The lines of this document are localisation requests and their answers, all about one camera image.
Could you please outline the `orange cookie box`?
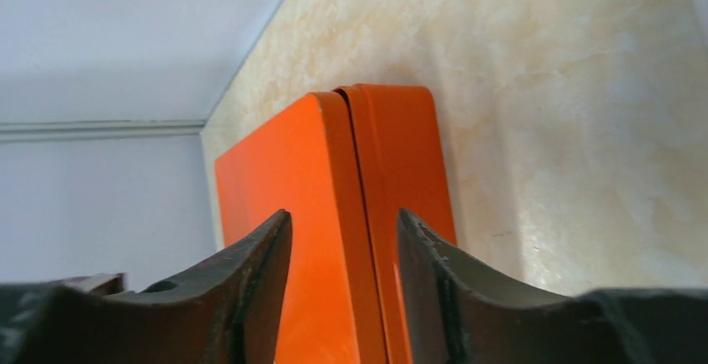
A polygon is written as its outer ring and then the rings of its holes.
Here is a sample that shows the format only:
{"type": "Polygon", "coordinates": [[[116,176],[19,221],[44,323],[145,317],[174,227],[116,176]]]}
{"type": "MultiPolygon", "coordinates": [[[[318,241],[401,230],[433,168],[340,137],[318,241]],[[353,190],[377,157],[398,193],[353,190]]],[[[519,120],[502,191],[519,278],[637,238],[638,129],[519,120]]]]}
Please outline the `orange cookie box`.
{"type": "Polygon", "coordinates": [[[337,92],[350,111],[387,359],[409,363],[398,211],[413,211],[457,241],[434,99],[423,86],[359,83],[337,92]]]}

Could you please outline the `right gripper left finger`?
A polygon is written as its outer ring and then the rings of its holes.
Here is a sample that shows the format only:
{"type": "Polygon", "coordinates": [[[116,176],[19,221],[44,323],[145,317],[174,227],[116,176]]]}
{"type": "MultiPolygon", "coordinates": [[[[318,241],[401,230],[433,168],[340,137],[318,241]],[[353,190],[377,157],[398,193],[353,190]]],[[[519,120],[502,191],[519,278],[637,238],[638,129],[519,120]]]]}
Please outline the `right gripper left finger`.
{"type": "Polygon", "coordinates": [[[142,291],[98,273],[1,287],[4,363],[272,363],[292,246],[276,211],[142,291]]]}

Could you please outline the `orange box lid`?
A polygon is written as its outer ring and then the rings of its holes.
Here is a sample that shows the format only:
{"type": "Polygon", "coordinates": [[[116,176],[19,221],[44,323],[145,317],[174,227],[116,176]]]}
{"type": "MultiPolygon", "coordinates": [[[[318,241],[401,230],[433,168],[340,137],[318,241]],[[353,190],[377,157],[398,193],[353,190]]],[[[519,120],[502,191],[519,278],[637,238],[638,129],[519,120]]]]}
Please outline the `orange box lid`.
{"type": "Polygon", "coordinates": [[[311,93],[215,161],[227,245],[277,210],[292,222],[278,363],[384,363],[387,348],[349,111],[311,93]]]}

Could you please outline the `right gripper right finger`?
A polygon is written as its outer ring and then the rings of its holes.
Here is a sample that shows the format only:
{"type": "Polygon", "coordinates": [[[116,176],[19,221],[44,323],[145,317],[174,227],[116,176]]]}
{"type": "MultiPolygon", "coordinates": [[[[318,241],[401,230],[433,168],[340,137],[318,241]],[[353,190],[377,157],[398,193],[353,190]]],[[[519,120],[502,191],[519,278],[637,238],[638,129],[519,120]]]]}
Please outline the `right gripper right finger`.
{"type": "Polygon", "coordinates": [[[600,288],[562,296],[397,217],[409,345],[416,363],[704,363],[704,289],[600,288]]]}

